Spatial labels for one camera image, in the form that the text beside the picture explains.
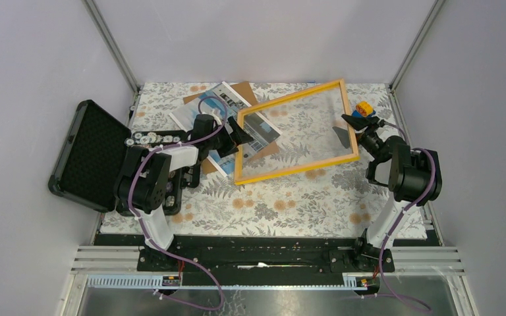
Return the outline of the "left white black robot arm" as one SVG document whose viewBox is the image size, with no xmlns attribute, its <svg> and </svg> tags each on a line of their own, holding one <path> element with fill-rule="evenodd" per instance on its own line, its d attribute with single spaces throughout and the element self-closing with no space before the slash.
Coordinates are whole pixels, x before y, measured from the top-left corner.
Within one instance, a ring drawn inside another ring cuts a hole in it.
<svg viewBox="0 0 506 316">
<path fill-rule="evenodd" d="M 181 210 L 184 188 L 200 183 L 202 162 L 211 151 L 227 157 L 253 137 L 233 117 L 219 120 L 199 114 L 190 131 L 161 132 L 164 138 L 155 149 L 129 147 L 114 185 L 118 212 L 130 213 L 139 222 L 145 243 L 154 248 L 153 262 L 164 271 L 174 268 L 177 251 L 170 248 L 174 234 L 166 217 Z"/>
</svg>

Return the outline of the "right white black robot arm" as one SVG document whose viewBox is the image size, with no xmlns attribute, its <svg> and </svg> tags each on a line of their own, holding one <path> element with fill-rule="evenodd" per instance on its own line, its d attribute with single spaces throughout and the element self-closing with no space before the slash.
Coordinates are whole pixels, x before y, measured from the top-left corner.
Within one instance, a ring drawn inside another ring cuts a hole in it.
<svg viewBox="0 0 506 316">
<path fill-rule="evenodd" d="M 356 144 L 372 157 L 366 169 L 367 181 L 389 191 L 381 213 L 356 239 L 351 254 L 354 267 L 368 271 L 385 259 L 411 211 L 439 196 L 442 187 L 439 157 L 436 151 L 412 148 L 403 136 L 381 139 L 377 131 L 388 122 L 376 116 L 342 118 L 354 128 Z"/>
</svg>

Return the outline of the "printed building photo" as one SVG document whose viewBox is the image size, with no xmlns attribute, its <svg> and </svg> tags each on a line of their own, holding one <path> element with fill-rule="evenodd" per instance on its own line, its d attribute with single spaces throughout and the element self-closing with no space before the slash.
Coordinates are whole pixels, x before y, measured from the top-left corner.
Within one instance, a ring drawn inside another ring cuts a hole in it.
<svg viewBox="0 0 506 316">
<path fill-rule="evenodd" d="M 178 127 L 187 132 L 192 129 L 194 119 L 200 113 L 213 114 L 220 119 L 228 113 L 230 117 L 236 119 L 237 113 L 241 109 L 252 105 L 239 95 L 231 85 L 222 82 L 206 92 L 200 93 L 191 102 L 175 109 L 169 116 L 176 122 Z M 260 159 L 253 161 L 251 158 L 270 143 L 276 142 L 276 139 L 281 135 L 280 129 L 270 122 L 266 116 L 259 113 L 244 118 L 244 129 L 254 138 L 253 142 L 244 145 L 243 158 L 245 163 L 258 162 Z M 205 160 L 213 163 L 217 172 L 222 176 L 228 176 L 234 171 L 235 156 L 233 154 L 220 158 L 217 152 L 213 150 Z"/>
</svg>

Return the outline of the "yellow wooden picture frame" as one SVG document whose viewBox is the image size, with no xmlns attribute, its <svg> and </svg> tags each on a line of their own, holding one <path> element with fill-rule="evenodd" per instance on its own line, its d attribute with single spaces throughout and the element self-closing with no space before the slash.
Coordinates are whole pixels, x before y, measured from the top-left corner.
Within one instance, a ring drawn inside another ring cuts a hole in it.
<svg viewBox="0 0 506 316">
<path fill-rule="evenodd" d="M 237 122 L 244 126 L 244 118 L 255 113 L 266 115 L 280 129 L 281 135 L 276 139 L 279 153 L 245 163 L 241 147 L 235 157 L 236 185 L 350 163 L 360 157 L 354 129 L 341 117 L 352 113 L 344 79 L 241 110 Z M 345 149 L 340 144 L 333 126 L 349 131 L 352 148 Z"/>
</svg>

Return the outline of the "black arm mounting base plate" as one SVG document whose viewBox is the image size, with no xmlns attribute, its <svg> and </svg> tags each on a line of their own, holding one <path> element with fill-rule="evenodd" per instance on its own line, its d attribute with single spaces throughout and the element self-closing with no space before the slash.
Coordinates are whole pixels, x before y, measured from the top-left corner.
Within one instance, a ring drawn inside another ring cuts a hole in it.
<svg viewBox="0 0 506 316">
<path fill-rule="evenodd" d="M 176 236 L 170 257 L 147 246 L 138 234 L 100 234 L 97 246 L 135 246 L 139 272 L 173 273 L 185 286 L 326 286 L 341 273 L 395 270 L 390 250 L 355 238 Z"/>
</svg>

